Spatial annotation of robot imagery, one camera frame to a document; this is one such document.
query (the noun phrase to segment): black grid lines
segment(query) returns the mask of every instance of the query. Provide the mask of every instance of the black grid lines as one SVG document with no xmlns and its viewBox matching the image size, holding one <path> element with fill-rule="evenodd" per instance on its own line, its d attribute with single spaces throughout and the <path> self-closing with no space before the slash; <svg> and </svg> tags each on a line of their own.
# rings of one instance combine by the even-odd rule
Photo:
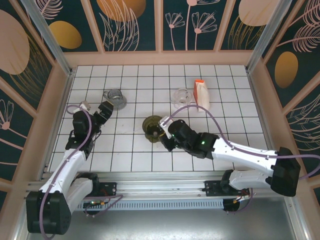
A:
<svg viewBox="0 0 320 240">
<path fill-rule="evenodd" d="M 103 101 L 103 92 L 121 89 L 127 106 L 115 111 L 101 128 L 84 172 L 158 172 L 220 171 L 243 166 L 232 162 L 198 159 L 175 149 L 168 152 L 160 142 L 150 143 L 142 130 L 143 120 L 151 115 L 169 116 L 174 91 L 193 90 L 195 79 L 204 79 L 210 95 L 210 112 L 230 141 L 266 149 L 261 124 L 246 77 L 244 66 L 225 65 L 143 65 L 143 66 L 79 66 L 72 84 L 68 104 L 87 100 L 91 113 Z M 180 112 L 174 120 L 183 119 L 197 132 L 218 134 L 213 121 L 196 108 Z M 54 146 L 49 170 L 62 160 L 72 116 L 65 114 Z"/>
</svg>

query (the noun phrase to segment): gray floor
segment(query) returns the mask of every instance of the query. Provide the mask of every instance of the gray floor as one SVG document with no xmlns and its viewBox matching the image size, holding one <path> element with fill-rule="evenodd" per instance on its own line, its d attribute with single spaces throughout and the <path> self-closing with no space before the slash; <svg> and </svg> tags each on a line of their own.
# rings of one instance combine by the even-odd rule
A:
<svg viewBox="0 0 320 240">
<path fill-rule="evenodd" d="M 29 240 L 42 240 L 30 234 Z M 75 212 L 55 240 L 295 240 L 282 198 L 254 199 L 238 214 L 221 209 L 110 211 L 95 219 Z"/>
</svg>

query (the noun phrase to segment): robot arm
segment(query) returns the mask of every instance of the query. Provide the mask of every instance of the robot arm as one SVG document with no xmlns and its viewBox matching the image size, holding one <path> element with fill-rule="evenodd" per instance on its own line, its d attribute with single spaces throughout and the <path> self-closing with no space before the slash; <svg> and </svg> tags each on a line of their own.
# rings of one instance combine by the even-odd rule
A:
<svg viewBox="0 0 320 240">
<path fill-rule="evenodd" d="M 83 102 L 81 108 L 86 111 L 90 110 L 87 102 Z M 41 232 L 40 206 L 45 193 L 48 192 L 43 208 L 44 231 L 47 234 L 60 235 L 67 232 L 71 215 L 84 197 L 87 195 L 97 196 L 100 190 L 98 176 L 94 173 L 80 173 L 76 177 L 76 174 L 92 151 L 95 141 L 93 137 L 101 131 L 101 126 L 107 122 L 113 112 L 113 105 L 108 101 L 101 103 L 98 108 L 99 112 L 96 111 L 93 115 L 89 114 L 91 132 L 89 132 L 89 121 L 86 114 L 79 108 L 73 112 L 74 130 L 70 133 L 61 163 L 39 191 L 31 191 L 28 194 L 26 216 L 30 233 Z M 80 147 L 88 135 L 86 143 L 65 163 L 65 160 Z"/>
<path fill-rule="evenodd" d="M 208 132 L 196 133 L 183 120 L 170 120 L 165 125 L 167 119 L 167 116 L 164 117 L 159 125 L 165 132 L 160 141 L 168 151 L 180 148 L 197 158 L 231 161 L 254 169 L 225 171 L 221 181 L 224 185 L 221 187 L 226 192 L 245 188 L 271 188 L 284 196 L 296 195 L 301 167 L 295 158 L 282 160 L 252 155 L 257 153 L 270 157 L 292 155 L 289 149 L 281 147 L 279 151 L 263 150 L 230 142 L 232 146 L 248 152 L 243 153 L 228 146 L 218 135 Z"/>
</svg>

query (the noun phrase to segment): white tile floor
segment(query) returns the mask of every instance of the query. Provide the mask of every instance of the white tile floor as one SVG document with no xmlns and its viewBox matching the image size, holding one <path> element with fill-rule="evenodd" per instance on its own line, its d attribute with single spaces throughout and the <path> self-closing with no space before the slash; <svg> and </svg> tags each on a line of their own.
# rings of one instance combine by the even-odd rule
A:
<svg viewBox="0 0 320 240">
<path fill-rule="evenodd" d="M 230 141 L 266 149 L 266 141 L 250 90 L 244 66 L 241 65 L 125 65 L 79 66 L 75 74 L 69 104 L 87 100 L 91 113 L 103 101 L 104 90 L 121 89 L 127 106 L 115 111 L 101 128 L 102 135 L 81 168 L 84 172 L 150 172 L 150 171 L 223 171 L 245 170 L 245 166 L 219 159 L 198 159 L 175 149 L 168 152 L 160 142 L 150 143 L 142 123 L 150 115 L 168 116 L 176 109 L 171 95 L 179 88 L 193 89 L 195 79 L 203 79 L 210 94 L 210 112 L 216 117 Z M 218 134 L 214 122 L 196 108 L 182 111 L 183 119 L 197 132 Z M 70 131 L 72 116 L 61 122 L 49 170 L 60 163 Z"/>
</svg>

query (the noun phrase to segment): flower drawing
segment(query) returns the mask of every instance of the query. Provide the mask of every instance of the flower drawing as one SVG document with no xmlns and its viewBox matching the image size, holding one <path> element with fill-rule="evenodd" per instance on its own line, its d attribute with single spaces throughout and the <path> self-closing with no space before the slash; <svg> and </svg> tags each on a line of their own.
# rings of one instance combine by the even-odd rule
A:
<svg viewBox="0 0 320 240">
<path fill-rule="evenodd" d="M 203 13 L 201 17 L 199 17 L 199 12 L 192 14 L 192 24 L 195 32 L 195 40 L 194 40 L 194 50 L 197 50 L 197 39 L 198 34 L 209 33 L 217 30 L 217 24 L 214 24 L 215 13 Z"/>
<path fill-rule="evenodd" d="M 175 51 L 176 48 L 175 48 L 174 38 L 172 34 L 172 29 L 182 27 L 186 24 L 186 22 L 183 21 L 183 17 L 181 16 L 181 13 L 173 13 L 172 15 L 171 13 L 167 13 L 165 15 L 165 19 L 170 28 L 172 47 L 173 47 L 173 50 Z"/>
<path fill-rule="evenodd" d="M 26 139 L 27 138 L 26 136 L 24 136 L 24 135 L 22 135 L 22 134 L 20 134 L 10 128 L 10 123 L 11 123 L 11 120 L 12 120 L 12 117 L 14 114 L 14 108 L 15 108 L 15 105 L 11 101 L 8 101 L 6 104 L 3 99 L 0 99 L 0 130 L 3 130 L 3 131 L 9 130 L 9 131 L 13 132 L 14 134 Z M 19 149 L 19 150 L 24 149 L 23 147 L 18 146 L 12 142 L 6 141 L 2 138 L 0 138 L 0 142 L 7 144 L 11 147 L 14 147 L 16 149 Z M 8 163 L 8 162 L 1 162 L 1 161 L 0 161 L 0 164 L 17 165 L 17 163 Z"/>
<path fill-rule="evenodd" d="M 189 16 L 190 9 L 196 5 L 208 5 L 208 4 L 216 4 L 220 2 L 220 0 L 186 0 L 186 3 L 189 5 L 188 12 L 186 15 L 186 25 L 185 25 L 185 50 L 188 50 L 188 26 L 189 26 Z"/>
</svg>

